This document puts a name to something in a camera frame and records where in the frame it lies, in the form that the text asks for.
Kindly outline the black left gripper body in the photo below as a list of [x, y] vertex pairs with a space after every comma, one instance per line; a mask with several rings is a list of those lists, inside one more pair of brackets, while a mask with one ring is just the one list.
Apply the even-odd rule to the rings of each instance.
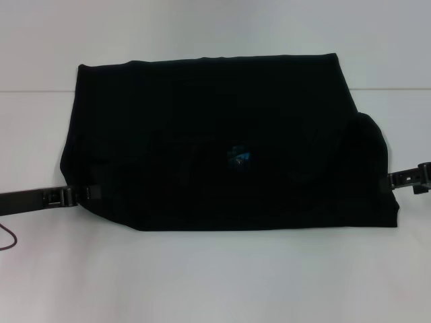
[[0, 216], [39, 211], [45, 207], [41, 189], [6, 192], [0, 196]]

